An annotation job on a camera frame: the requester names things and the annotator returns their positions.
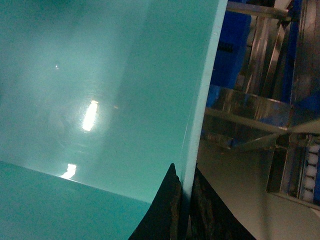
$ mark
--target gray floor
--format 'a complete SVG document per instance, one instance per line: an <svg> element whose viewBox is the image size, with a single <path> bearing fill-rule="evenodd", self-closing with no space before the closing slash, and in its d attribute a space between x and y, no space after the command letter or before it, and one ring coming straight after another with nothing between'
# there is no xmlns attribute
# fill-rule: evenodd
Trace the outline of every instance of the gray floor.
<svg viewBox="0 0 320 240"><path fill-rule="evenodd" d="M267 151L199 145L198 168L257 240L319 240L320 218L312 210L265 192L270 165Z"/></svg>

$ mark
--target teal panel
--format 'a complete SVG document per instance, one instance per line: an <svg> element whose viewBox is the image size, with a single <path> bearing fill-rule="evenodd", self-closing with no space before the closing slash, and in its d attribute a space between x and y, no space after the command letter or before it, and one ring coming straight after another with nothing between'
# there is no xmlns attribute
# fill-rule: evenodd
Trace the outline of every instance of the teal panel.
<svg viewBox="0 0 320 240"><path fill-rule="evenodd" d="M149 204L0 162L1 240L125 240Z"/></svg>
<svg viewBox="0 0 320 240"><path fill-rule="evenodd" d="M147 203L175 163L191 191L226 4L0 0L1 160Z"/></svg>

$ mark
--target metal rail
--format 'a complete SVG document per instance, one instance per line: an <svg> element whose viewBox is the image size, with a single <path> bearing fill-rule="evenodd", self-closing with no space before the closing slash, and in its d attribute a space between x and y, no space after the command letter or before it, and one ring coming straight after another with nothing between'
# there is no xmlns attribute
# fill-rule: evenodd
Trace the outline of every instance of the metal rail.
<svg viewBox="0 0 320 240"><path fill-rule="evenodd" d="M226 10L229 12L248 14L269 19L291 21L291 17L288 16L288 10L286 9L229 1L226 6Z"/></svg>

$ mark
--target blue panel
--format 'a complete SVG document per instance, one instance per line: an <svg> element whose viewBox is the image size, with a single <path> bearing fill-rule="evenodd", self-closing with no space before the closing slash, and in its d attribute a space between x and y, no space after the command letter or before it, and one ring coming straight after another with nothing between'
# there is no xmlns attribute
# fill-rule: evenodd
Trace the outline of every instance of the blue panel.
<svg viewBox="0 0 320 240"><path fill-rule="evenodd" d="M229 89L235 87L246 53L250 23L250 15L225 13L211 77L212 85Z"/></svg>
<svg viewBox="0 0 320 240"><path fill-rule="evenodd" d="M293 1L293 8L289 14L298 17L301 12L301 0ZM291 94L293 89L294 69L297 52L297 41L299 34L299 23L292 21L289 32L289 40L287 44L287 52L285 59L284 75L282 80L282 96L281 101L287 104L292 103Z"/></svg>

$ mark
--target glossy surface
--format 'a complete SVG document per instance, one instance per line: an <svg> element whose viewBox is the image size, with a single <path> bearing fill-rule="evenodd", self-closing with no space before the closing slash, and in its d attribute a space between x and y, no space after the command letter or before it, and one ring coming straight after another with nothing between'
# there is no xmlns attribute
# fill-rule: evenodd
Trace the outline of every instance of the glossy surface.
<svg viewBox="0 0 320 240"><path fill-rule="evenodd" d="M191 191L226 1L1 1L0 158L151 203Z"/></svg>
<svg viewBox="0 0 320 240"><path fill-rule="evenodd" d="M149 207L4 162L0 182L1 240L125 240Z"/></svg>

